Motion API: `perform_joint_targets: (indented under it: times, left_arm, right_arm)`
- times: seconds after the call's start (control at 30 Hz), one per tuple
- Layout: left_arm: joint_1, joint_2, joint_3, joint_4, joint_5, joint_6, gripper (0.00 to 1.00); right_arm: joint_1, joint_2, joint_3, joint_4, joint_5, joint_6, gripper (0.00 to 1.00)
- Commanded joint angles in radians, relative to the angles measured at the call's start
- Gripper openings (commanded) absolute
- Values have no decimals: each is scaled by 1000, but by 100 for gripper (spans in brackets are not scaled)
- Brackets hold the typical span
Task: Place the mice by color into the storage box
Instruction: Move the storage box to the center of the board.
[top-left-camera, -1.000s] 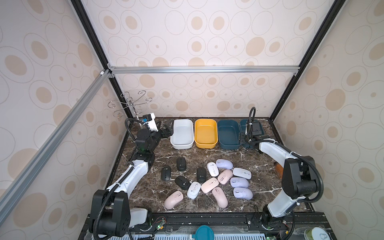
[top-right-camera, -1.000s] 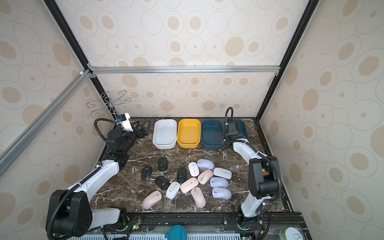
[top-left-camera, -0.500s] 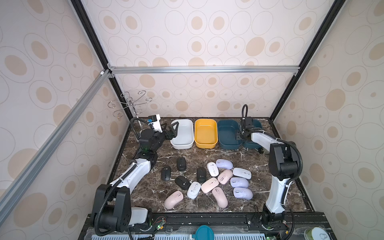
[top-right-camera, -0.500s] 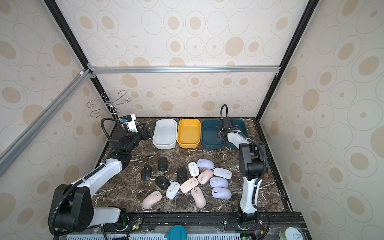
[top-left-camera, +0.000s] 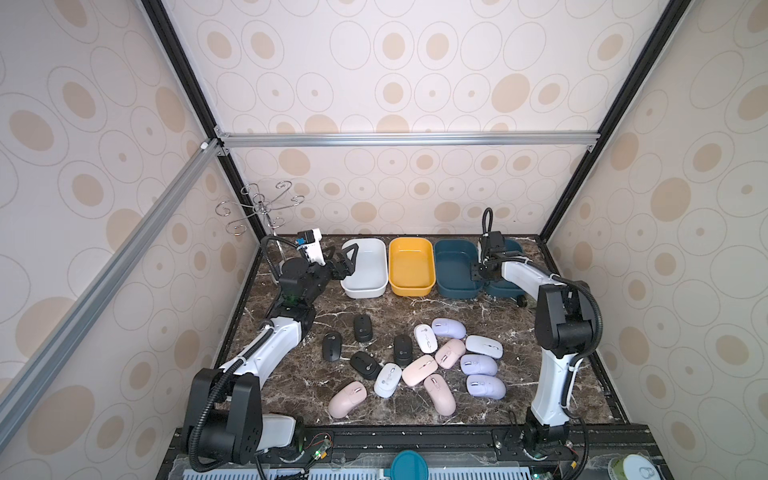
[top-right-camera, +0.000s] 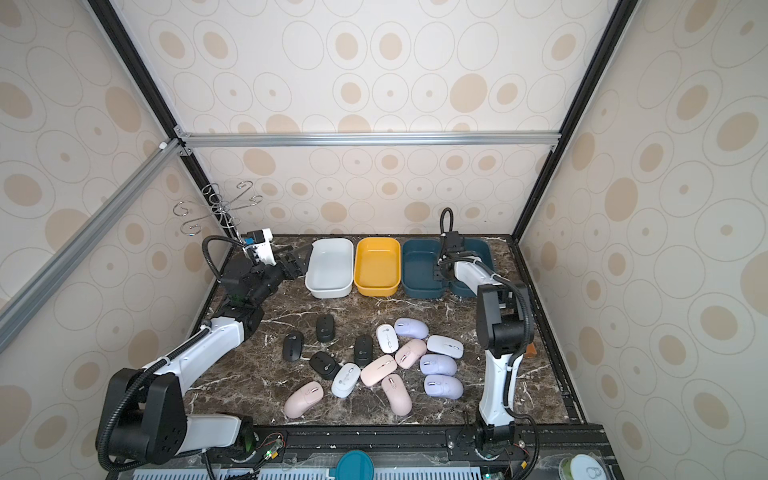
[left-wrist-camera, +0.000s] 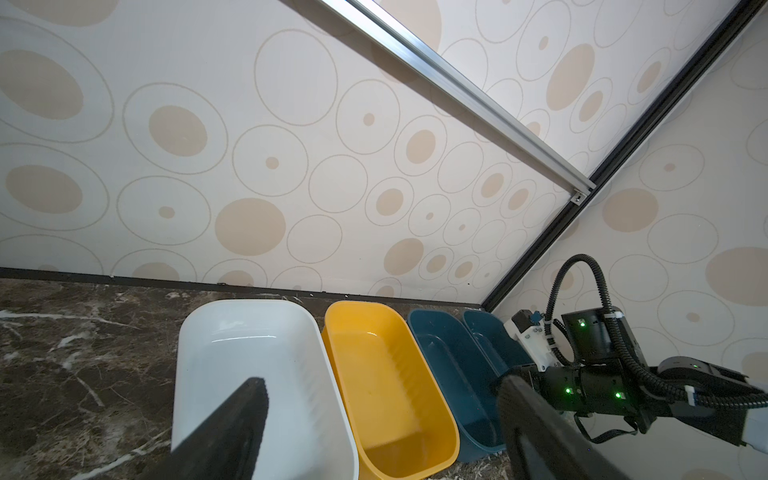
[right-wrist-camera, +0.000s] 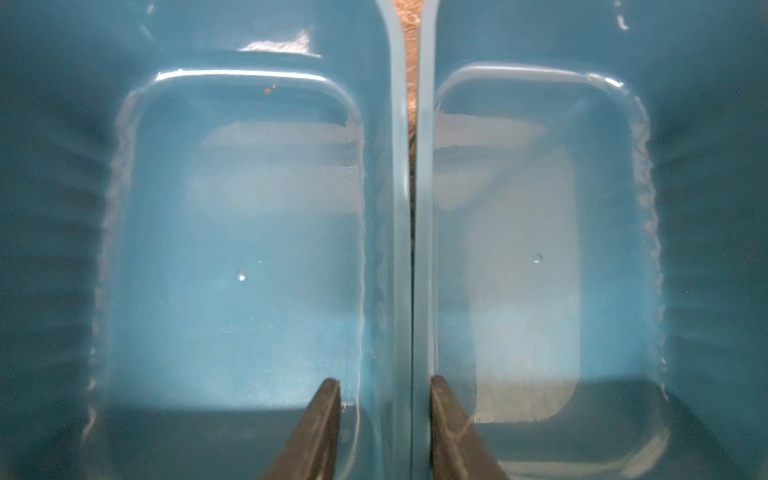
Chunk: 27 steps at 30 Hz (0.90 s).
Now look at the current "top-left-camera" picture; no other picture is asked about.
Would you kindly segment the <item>black mouse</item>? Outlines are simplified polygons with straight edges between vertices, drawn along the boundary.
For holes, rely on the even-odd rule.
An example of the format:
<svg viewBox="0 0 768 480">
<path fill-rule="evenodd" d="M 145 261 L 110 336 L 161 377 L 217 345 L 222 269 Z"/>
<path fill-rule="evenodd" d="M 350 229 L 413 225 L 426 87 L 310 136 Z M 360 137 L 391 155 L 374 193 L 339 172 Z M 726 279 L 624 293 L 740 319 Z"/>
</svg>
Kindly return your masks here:
<svg viewBox="0 0 768 480">
<path fill-rule="evenodd" d="M 349 364 L 365 380 L 375 380 L 382 369 L 381 364 L 365 351 L 355 352 Z"/>
<path fill-rule="evenodd" d="M 343 349 L 342 335 L 338 331 L 326 333 L 322 340 L 322 358 L 327 362 L 337 362 L 341 359 Z"/>
<path fill-rule="evenodd" d="M 393 340 L 394 363 L 406 368 L 413 361 L 413 343 L 409 335 L 400 334 Z"/>
<path fill-rule="evenodd" d="M 368 314 L 358 314 L 353 318 L 353 334 L 355 340 L 360 343 L 373 340 L 373 323 Z"/>
</svg>

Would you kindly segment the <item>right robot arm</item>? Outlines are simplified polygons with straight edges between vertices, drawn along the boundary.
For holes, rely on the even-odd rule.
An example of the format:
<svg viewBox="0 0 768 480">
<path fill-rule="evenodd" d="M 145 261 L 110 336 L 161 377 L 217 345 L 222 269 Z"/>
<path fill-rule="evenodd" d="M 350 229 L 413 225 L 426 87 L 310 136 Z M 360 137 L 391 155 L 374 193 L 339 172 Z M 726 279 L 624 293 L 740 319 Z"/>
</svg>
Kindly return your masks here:
<svg viewBox="0 0 768 480">
<path fill-rule="evenodd" d="M 569 280 L 502 247 L 481 246 L 472 276 L 511 282 L 536 301 L 534 334 L 542 361 L 522 444 L 530 457 L 544 457 L 566 440 L 570 425 L 579 419 L 570 409 L 570 395 L 582 361 L 602 339 L 600 307 L 586 283 Z"/>
</svg>

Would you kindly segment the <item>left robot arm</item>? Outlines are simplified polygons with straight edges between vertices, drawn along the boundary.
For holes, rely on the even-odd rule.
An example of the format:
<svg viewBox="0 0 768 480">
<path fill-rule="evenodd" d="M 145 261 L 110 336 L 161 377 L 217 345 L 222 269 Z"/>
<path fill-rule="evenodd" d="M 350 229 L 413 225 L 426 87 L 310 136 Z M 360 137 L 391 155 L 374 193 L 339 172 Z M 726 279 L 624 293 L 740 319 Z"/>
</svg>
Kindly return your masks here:
<svg viewBox="0 0 768 480">
<path fill-rule="evenodd" d="M 181 431 L 181 447 L 191 468 L 207 473 L 228 463 L 256 463 L 261 452 L 300 448 L 298 421 L 289 415 L 267 414 L 261 389 L 266 380 L 310 331 L 316 318 L 315 300 L 332 280 L 354 274 L 358 244 L 324 251 L 317 231 L 303 231 L 295 241 L 274 235 L 262 239 L 267 260 L 272 243 L 284 244 L 297 256 L 281 267 L 271 265 L 278 293 L 256 338 L 218 368 L 203 368 L 193 378 Z"/>
</svg>

